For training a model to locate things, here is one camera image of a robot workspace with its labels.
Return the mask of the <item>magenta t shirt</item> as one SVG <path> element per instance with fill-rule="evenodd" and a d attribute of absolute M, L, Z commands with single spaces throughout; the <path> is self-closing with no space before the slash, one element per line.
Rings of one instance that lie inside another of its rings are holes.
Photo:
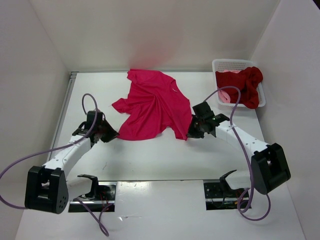
<path fill-rule="evenodd" d="M 176 80 L 161 71 L 144 69 L 130 69 L 127 79 L 131 81 L 127 97 L 112 104 L 117 112 L 129 115 L 119 129 L 118 138 L 149 140 L 171 128 L 176 139 L 187 140 L 191 104 Z"/>

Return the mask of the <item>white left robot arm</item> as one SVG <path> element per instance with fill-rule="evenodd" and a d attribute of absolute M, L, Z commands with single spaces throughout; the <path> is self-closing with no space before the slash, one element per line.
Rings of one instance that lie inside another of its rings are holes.
<path fill-rule="evenodd" d="M 60 214 L 68 201 L 78 197 L 89 200 L 100 194 L 98 178 L 80 174 L 72 180 L 67 177 L 77 162 L 99 141 L 108 143 L 118 132 L 105 119 L 82 122 L 72 133 L 69 147 L 60 150 L 42 166 L 33 166 L 27 174 L 24 206 L 27 209 Z"/>

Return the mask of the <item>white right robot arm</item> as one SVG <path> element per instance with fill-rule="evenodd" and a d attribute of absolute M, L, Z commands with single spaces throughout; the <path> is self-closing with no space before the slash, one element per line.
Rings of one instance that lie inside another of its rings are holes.
<path fill-rule="evenodd" d="M 232 196 L 238 189 L 254 188 L 266 195 L 291 179 L 291 172 L 283 148 L 268 144 L 248 134 L 224 114 L 207 118 L 192 115 L 187 136 L 203 139 L 212 135 L 244 152 L 249 159 L 248 171 L 231 170 L 220 177 L 219 191 L 225 197 Z"/>

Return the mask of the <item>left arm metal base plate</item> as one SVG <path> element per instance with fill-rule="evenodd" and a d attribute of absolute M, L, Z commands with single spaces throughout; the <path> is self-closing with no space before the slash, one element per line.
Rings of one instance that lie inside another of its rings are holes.
<path fill-rule="evenodd" d="M 116 182 L 99 181 L 95 192 L 81 194 L 77 198 L 93 213 L 101 212 L 104 208 L 107 208 L 106 212 L 114 212 L 116 192 Z"/>

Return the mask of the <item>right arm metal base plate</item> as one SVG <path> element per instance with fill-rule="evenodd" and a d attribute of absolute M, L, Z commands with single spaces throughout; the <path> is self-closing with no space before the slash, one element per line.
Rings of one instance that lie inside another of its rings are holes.
<path fill-rule="evenodd" d="M 244 188 L 223 190 L 219 180 L 203 182 L 206 210 L 234 210 L 237 209 L 238 198 Z"/>

